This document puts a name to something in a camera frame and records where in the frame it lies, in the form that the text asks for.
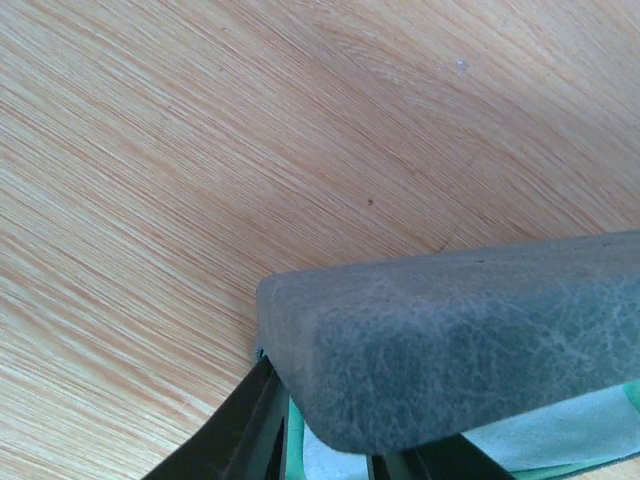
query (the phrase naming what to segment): teal cloth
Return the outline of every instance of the teal cloth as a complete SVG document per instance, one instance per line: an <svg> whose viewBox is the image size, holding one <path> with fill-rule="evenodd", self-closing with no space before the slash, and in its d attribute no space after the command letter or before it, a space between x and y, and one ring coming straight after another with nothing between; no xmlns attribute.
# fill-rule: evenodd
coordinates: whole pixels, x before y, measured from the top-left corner
<svg viewBox="0 0 640 480"><path fill-rule="evenodd" d="M527 422L544 432L527 432ZM368 478L364 456L336 452L322 444L293 402L288 434L287 480ZM507 468L518 480L546 480L605 465L640 453L640 380L496 422L465 436L505 468L526 465ZM591 458L582 458L584 452ZM567 463L571 458L581 461Z"/></svg>

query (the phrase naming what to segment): wood grain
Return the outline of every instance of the wood grain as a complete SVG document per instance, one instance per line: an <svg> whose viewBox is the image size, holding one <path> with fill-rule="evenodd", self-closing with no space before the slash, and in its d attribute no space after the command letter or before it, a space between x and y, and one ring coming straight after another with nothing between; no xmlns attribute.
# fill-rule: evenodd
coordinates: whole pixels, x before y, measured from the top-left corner
<svg viewBox="0 0 640 480"><path fill-rule="evenodd" d="M3 479L141 477L247 371L267 274L640 227L636 0L0 15Z"/></svg>

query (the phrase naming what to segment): fabric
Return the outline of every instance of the fabric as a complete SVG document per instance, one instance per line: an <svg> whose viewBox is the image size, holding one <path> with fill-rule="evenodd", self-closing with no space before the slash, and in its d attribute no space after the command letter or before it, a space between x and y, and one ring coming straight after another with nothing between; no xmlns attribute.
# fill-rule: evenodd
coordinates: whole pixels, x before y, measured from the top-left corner
<svg viewBox="0 0 640 480"><path fill-rule="evenodd" d="M287 480L368 479L363 455L331 449L304 425L297 408L290 411L295 441L303 442L304 453L287 461ZM555 478L611 463L640 453L640 380L495 422L465 436L518 480Z"/></svg>

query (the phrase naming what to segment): small speck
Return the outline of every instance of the small speck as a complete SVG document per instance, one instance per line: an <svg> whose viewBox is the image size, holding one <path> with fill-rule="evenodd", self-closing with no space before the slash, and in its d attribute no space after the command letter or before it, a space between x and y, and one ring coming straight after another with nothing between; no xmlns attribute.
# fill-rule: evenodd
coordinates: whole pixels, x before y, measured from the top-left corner
<svg viewBox="0 0 640 480"><path fill-rule="evenodd" d="M464 75L469 70L469 64L465 60L458 60L456 63L456 71L458 72L458 76Z"/></svg>

